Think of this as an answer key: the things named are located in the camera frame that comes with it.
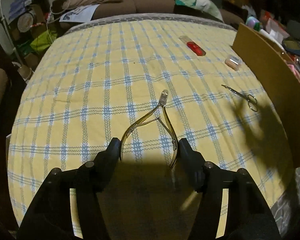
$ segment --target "newspaper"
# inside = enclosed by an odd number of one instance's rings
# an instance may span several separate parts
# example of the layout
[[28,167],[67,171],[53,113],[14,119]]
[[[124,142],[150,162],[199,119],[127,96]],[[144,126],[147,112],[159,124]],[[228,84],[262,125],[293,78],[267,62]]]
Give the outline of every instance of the newspaper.
[[92,15],[99,4],[80,6],[72,11],[63,14],[60,22],[86,23],[91,21]]

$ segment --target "small scissors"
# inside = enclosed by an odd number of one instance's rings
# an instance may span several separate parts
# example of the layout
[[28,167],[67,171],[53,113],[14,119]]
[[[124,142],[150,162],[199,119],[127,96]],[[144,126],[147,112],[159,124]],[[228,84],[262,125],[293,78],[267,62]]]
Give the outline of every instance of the small scissors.
[[249,108],[253,111],[253,112],[258,112],[258,101],[257,99],[253,96],[253,95],[248,95],[247,97],[244,96],[243,94],[240,94],[238,91],[235,91],[234,89],[227,87],[225,85],[221,85],[227,89],[229,89],[231,92],[235,93],[236,95],[238,95],[239,97],[242,97],[244,100],[246,100],[248,102],[248,106]]

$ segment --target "sofa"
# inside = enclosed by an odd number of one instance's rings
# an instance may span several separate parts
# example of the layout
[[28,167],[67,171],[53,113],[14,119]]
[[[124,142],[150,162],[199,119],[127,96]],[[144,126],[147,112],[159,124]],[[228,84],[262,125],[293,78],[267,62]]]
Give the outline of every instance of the sofa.
[[[52,4],[54,12],[61,11],[61,1],[55,1]],[[229,25],[239,25],[243,23],[243,20],[237,15],[230,13],[226,10],[220,9],[223,20]],[[178,13],[191,16],[203,17],[212,20],[217,20],[215,17],[208,13],[202,13],[200,11],[175,5],[175,0],[123,0],[119,3],[103,3],[100,4],[95,10],[92,19],[96,20],[104,17],[110,17],[123,14],[134,13]],[[60,27],[63,30],[67,30],[70,27],[77,25],[78,23],[60,23]]]

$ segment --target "plaid tablecloth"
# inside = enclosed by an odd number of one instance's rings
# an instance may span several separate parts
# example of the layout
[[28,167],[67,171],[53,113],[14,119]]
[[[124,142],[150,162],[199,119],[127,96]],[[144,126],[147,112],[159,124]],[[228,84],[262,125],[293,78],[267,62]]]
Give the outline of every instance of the plaid tablecloth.
[[[272,206],[294,172],[291,153],[251,70],[242,64],[236,72],[224,64],[229,54],[236,55],[231,49],[235,34],[198,23],[138,20],[92,26],[57,39],[23,93],[12,130],[8,176],[18,223],[52,168],[76,169],[93,160],[112,137],[121,138],[156,106],[164,89],[178,139],[187,138],[220,168],[246,168]],[[178,39],[181,35],[207,55],[197,57]],[[251,111],[222,84],[254,95],[259,111]],[[178,167],[174,179],[166,172],[170,141],[156,122],[137,128],[126,141],[123,163],[98,194],[112,239],[187,238],[200,198]],[[219,236],[226,200],[224,191]],[[72,214],[80,235],[73,203]]]

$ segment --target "green plastic bag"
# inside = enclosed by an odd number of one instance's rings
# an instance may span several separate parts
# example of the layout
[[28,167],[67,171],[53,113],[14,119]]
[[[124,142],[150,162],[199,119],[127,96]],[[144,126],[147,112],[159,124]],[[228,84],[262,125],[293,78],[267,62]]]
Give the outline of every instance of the green plastic bag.
[[44,51],[49,48],[50,45],[56,40],[57,34],[50,30],[41,33],[34,41],[31,42],[30,46],[36,52]]

